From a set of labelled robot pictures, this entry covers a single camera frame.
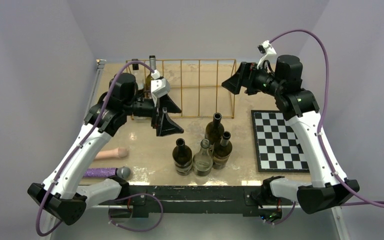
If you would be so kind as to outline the clear liquor bottle black cap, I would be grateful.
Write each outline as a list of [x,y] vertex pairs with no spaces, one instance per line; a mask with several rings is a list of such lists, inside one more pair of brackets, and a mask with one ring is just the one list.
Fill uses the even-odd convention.
[[[132,58],[132,61],[138,61],[137,58]],[[136,95],[143,99],[145,97],[144,89],[145,89],[145,80],[143,78],[143,75],[140,73],[140,65],[139,64],[132,64],[132,73],[135,76],[136,84],[137,84],[137,91]],[[145,120],[145,117],[141,116],[132,116],[132,120],[142,121]]]

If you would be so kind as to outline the green wine bottle silver neck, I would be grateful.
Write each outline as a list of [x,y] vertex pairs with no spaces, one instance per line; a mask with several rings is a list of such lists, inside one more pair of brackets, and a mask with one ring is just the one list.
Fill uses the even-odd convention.
[[[152,70],[157,69],[157,63],[156,63],[156,56],[150,55],[149,56],[149,66]],[[146,99],[151,99],[151,81],[153,80],[152,73],[150,72],[147,77],[145,78],[145,86],[144,86],[144,97]]]

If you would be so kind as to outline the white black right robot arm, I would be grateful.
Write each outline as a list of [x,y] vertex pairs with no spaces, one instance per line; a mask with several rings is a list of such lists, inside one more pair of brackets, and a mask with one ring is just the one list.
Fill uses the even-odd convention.
[[303,150],[309,167],[311,182],[289,180],[284,176],[272,176],[263,181],[260,196],[268,204],[279,198],[296,202],[307,214],[339,207],[358,192],[357,180],[348,179],[338,165],[335,156],[329,156],[331,148],[322,147],[319,138],[324,130],[318,129],[320,108],[315,96],[301,87],[303,65],[294,55],[277,58],[273,73],[257,68],[254,62],[242,62],[236,73],[222,82],[222,87],[238,95],[241,87],[245,93],[259,92],[271,95],[292,128]]

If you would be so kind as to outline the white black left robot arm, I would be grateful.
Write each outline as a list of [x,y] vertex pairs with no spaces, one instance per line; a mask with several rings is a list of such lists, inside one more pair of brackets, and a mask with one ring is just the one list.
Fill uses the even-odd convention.
[[79,185],[80,181],[97,154],[130,116],[151,118],[151,127],[158,137],[183,133],[169,116],[181,112],[169,97],[170,89],[165,78],[152,80],[152,97],[143,99],[136,96],[133,74],[122,73],[111,79],[108,91],[89,109],[68,153],[43,182],[30,185],[29,196],[66,225],[74,224],[87,209],[100,203],[111,200],[118,205],[126,203],[129,185],[118,176],[85,187]]

